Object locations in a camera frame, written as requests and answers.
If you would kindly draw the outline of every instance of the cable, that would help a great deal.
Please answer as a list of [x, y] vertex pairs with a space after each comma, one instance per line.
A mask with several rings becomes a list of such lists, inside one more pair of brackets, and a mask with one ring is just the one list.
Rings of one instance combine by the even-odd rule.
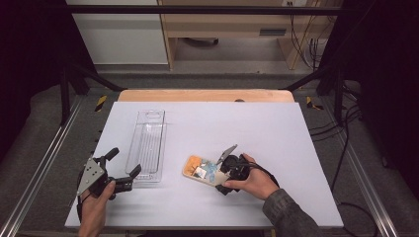
[[[353, 115], [355, 115], [357, 112], [359, 112], [360, 110], [356, 110], [356, 111], [354, 111], [354, 112], [352, 112], [351, 114], [349, 114], [348, 115], [348, 120], [346, 120], [346, 124], [348, 124], [349, 122], [351, 122], [351, 121], [353, 121], [354, 119], [356, 119], [358, 116], [356, 116], [356, 117], [354, 117], [354, 118], [352, 118], [352, 116]], [[329, 124], [331, 124], [331, 123], [333, 123], [333, 121], [331, 121], [331, 122], [329, 122], [329, 123], [327, 123], [326, 125], [323, 125], [323, 126], [321, 126], [321, 127], [315, 127], [315, 128], [312, 128], [311, 130], [313, 130], [313, 129], [319, 129], [319, 128], [324, 128], [324, 127], [327, 127]], [[317, 133], [313, 133], [313, 134], [311, 134], [310, 136], [316, 136], [316, 135], [321, 135], [321, 134], [324, 134], [324, 133], [327, 133], [328, 131], [330, 131], [330, 130], [332, 130], [332, 129], [334, 129], [334, 128], [336, 128], [336, 127], [338, 127], [339, 125], [334, 125], [334, 126], [332, 126], [332, 127], [330, 127], [330, 128], [327, 128], [326, 130], [323, 130], [323, 131], [320, 131], [320, 132], [317, 132]]]
[[[346, 149], [347, 149], [347, 146], [348, 146], [348, 143], [349, 143], [349, 122], [348, 122], [348, 119], [349, 119], [349, 112], [350, 112], [350, 110], [352, 110], [353, 108], [355, 108], [355, 107], [357, 107], [358, 105], [355, 105], [355, 106], [353, 106], [353, 107], [351, 107], [347, 112], [346, 112], [346, 115], [345, 115], [345, 131], [346, 131], [346, 139], [345, 139], [345, 144], [344, 144], [344, 147], [343, 147], [343, 150], [342, 150], [342, 154], [341, 154], [341, 156], [340, 156], [340, 158], [339, 158], [339, 164], [338, 164], [338, 167], [337, 167], [337, 169], [336, 169], [336, 173], [335, 173], [335, 176], [334, 176], [334, 178], [333, 178], [333, 182], [332, 182], [332, 185], [331, 185], [331, 187], [330, 187], [330, 190], [331, 190], [331, 192], [333, 193], [333, 191], [334, 191], [334, 188], [335, 188], [335, 185], [336, 185], [336, 180], [337, 180], [337, 177], [338, 177], [338, 175], [339, 175], [339, 172], [340, 172], [340, 169], [341, 169], [341, 167], [342, 167], [342, 162], [343, 162], [343, 158], [345, 157], [345, 153], [346, 153]], [[340, 204], [341, 205], [349, 205], [349, 206], [351, 206], [351, 207], [354, 207], [354, 208], [357, 208], [357, 209], [359, 209], [359, 210], [361, 210], [362, 212], [364, 212], [372, 221], [373, 221], [373, 224], [374, 224], [374, 227], [375, 227], [375, 233], [374, 233], [374, 237], [377, 237], [378, 236], [378, 227], [377, 227], [377, 224], [376, 224], [376, 222], [375, 222], [375, 220], [374, 220], [374, 218], [373, 218], [373, 216], [370, 214], [370, 213], [368, 213], [365, 209], [363, 209], [362, 207], [360, 207], [360, 206], [358, 206], [358, 205], [355, 205], [355, 204], [352, 204], [352, 203], [348, 203], [348, 202], [340, 202]], [[354, 237], [358, 237], [356, 234], [354, 234], [352, 231], [350, 231], [348, 228], [346, 228], [345, 226], [343, 227], [343, 230], [345, 230], [349, 235], [351, 235], [351, 236], [354, 236]]]
[[328, 138], [330, 138], [330, 137], [332, 137], [334, 135], [337, 135], [337, 134], [341, 133], [342, 131], [343, 131], [343, 128], [341, 128], [339, 131], [337, 131], [335, 133], [332, 133], [332, 134], [330, 134], [330, 135], [328, 135], [326, 137], [323, 137], [323, 138], [320, 138], [320, 139], [317, 139], [317, 140], [313, 140], [313, 142], [322, 141], [322, 140], [328, 139]]
[[89, 195], [87, 195], [86, 197], [83, 198], [83, 200], [81, 201], [82, 203], [91, 195], [92, 193], [89, 193]]
[[[308, 64], [308, 60], [307, 60], [307, 57], [305, 56], [305, 52], [306, 52], [306, 49], [304, 50], [304, 53], [303, 53], [303, 56], [304, 56], [303, 60], [304, 60], [304, 62], [306, 62]], [[314, 68], [310, 64], [308, 64], [307, 66], [314, 70]]]
[[[319, 0], [316, 1], [314, 6], [317, 6], [317, 4], [319, 3]], [[293, 15], [290, 15], [291, 18], [291, 29], [292, 29], [292, 33], [291, 33], [291, 41], [293, 43], [293, 47], [295, 48], [296, 52], [298, 53], [298, 55], [301, 57], [302, 61], [304, 62], [304, 64], [310, 68], [312, 68], [312, 66], [308, 63], [308, 61], [306, 60], [304, 53], [302, 52], [301, 49], [301, 44], [298, 42], [298, 38], [296, 36], [295, 30], [294, 30], [294, 26], [293, 26]], [[305, 27], [304, 33], [302, 35], [302, 38], [304, 39], [305, 36], [307, 35], [308, 32], [308, 28], [310, 27], [311, 23], [314, 21], [314, 19], [316, 18], [316, 16], [310, 16], [310, 20], [308, 21], [307, 26]]]
[[314, 41], [313, 47], [314, 47], [314, 51], [313, 51], [313, 55], [311, 56], [311, 59], [313, 60], [313, 68], [315, 69], [316, 68], [315, 62], [316, 62], [316, 56], [317, 56], [317, 40]]
[[258, 165], [258, 164], [256, 164], [255, 162], [250, 162], [249, 161], [249, 163], [248, 164], [243, 164], [243, 163], [240, 163], [240, 164], [238, 164], [238, 165], [232, 165], [232, 166], [228, 166], [228, 168], [229, 169], [231, 169], [231, 168], [239, 168], [239, 167], [251, 167], [251, 168], [255, 168], [255, 169], [259, 169], [259, 170], [261, 170], [261, 171], [263, 171], [263, 172], [265, 172], [265, 174], [267, 174], [270, 178], [271, 178], [271, 180], [279, 187], [280, 186], [280, 184], [278, 183], [278, 181], [277, 181], [277, 179], [275, 178], [275, 176], [274, 175], [272, 175], [269, 171], [267, 171], [265, 168], [263, 168], [262, 166], [260, 166], [260, 165]]
[[[360, 206], [358, 206], [358, 205], [355, 205], [355, 204], [352, 204], [352, 203], [349, 203], [349, 202], [340, 202], [338, 205], [348, 205], [348, 206], [350, 206], [350, 207], [354, 207], [354, 208], [356, 208], [356, 209], [358, 209], [358, 210], [360, 210], [360, 211], [362, 211], [364, 214], [366, 214], [367, 215], [367, 217], [370, 219], [370, 220], [372, 220], [373, 221], [373, 224], [374, 224], [374, 227], [375, 227], [375, 230], [374, 230], [374, 237], [376, 237], [376, 236], [378, 236], [378, 227], [377, 227], [377, 225], [376, 225], [376, 222], [375, 222], [375, 220], [374, 220], [374, 218], [373, 218], [373, 216], [370, 214], [370, 213], [368, 213], [365, 209], [363, 209], [362, 207], [360, 207]], [[357, 237], [357, 235], [356, 234], [354, 234], [352, 231], [350, 231], [348, 228], [346, 228], [345, 226], [343, 227], [343, 230], [345, 230], [349, 235], [351, 235], [351, 236], [355, 236], [355, 237]]]
[[342, 162], [343, 162], [343, 158], [345, 157], [346, 148], [348, 147], [348, 141], [349, 141], [349, 126], [348, 126], [348, 124], [347, 124], [347, 121], [348, 121], [348, 114], [349, 114], [349, 111], [350, 111], [351, 109], [353, 109], [353, 108], [355, 108], [355, 107], [357, 107], [357, 106], [358, 106], [358, 105], [355, 105], [355, 106], [351, 107], [351, 108], [350, 108], [350, 109], [346, 112], [346, 115], [345, 115], [345, 131], [346, 131], [346, 139], [345, 139], [345, 144], [344, 144], [344, 146], [343, 146], [343, 150], [342, 150], [341, 156], [340, 156], [340, 158], [339, 158], [338, 167], [336, 168], [336, 173], [335, 173], [335, 176], [334, 176], [334, 178], [333, 178], [332, 185], [330, 186], [330, 191], [331, 191], [332, 193], [333, 193], [333, 190], [335, 189], [336, 180], [337, 180], [337, 178], [338, 178], [339, 171], [340, 171], [340, 169], [341, 169], [341, 167], [342, 167]]

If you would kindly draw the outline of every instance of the white cabinet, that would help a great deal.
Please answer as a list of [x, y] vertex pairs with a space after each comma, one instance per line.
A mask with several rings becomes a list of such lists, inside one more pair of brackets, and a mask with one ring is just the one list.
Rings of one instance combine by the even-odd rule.
[[[155, 0], [67, 0], [68, 5], [157, 5]], [[95, 64], [167, 64], [157, 14], [73, 14]]]

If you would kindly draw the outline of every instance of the white table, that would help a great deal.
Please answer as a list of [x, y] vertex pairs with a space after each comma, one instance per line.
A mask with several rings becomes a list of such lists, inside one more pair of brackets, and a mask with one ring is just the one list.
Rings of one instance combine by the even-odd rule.
[[[134, 189], [108, 202], [106, 226], [125, 229], [262, 229], [272, 224], [263, 202], [247, 193], [227, 196], [185, 178], [182, 168], [195, 154], [212, 160], [233, 144], [269, 170], [320, 227], [343, 222], [297, 103], [116, 102], [94, 156], [113, 147], [110, 176], [125, 177], [136, 114], [164, 110], [167, 134], [163, 177], [154, 188]], [[76, 203], [65, 226], [78, 227]]]

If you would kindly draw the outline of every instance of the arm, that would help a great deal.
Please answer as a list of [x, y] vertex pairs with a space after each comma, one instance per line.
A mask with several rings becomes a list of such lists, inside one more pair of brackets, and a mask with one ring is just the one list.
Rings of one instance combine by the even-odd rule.
[[[249, 162], [255, 160], [243, 154]], [[265, 201], [263, 211], [280, 236], [322, 236], [314, 220], [263, 171], [251, 168], [245, 181], [227, 181], [224, 186], [240, 189]]]
[[114, 193], [114, 189], [115, 181], [111, 181], [98, 198], [90, 196], [88, 190], [83, 193], [82, 197], [84, 200], [82, 220], [78, 232], [79, 237], [99, 236], [102, 228], [105, 226], [106, 203]]
[[269, 195], [263, 212], [279, 236], [322, 236], [315, 221], [283, 189]]

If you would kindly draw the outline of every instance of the person's right hand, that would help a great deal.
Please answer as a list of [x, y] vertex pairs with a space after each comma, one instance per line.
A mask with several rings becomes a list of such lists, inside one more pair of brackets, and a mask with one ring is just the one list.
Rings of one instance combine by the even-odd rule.
[[[243, 154], [243, 156], [247, 161], [256, 163], [255, 159], [249, 155]], [[280, 188], [271, 180], [268, 174], [256, 168], [250, 168], [250, 174], [247, 180], [230, 180], [222, 185], [231, 189], [244, 190], [255, 198], [262, 200], [267, 199], [269, 195]]]

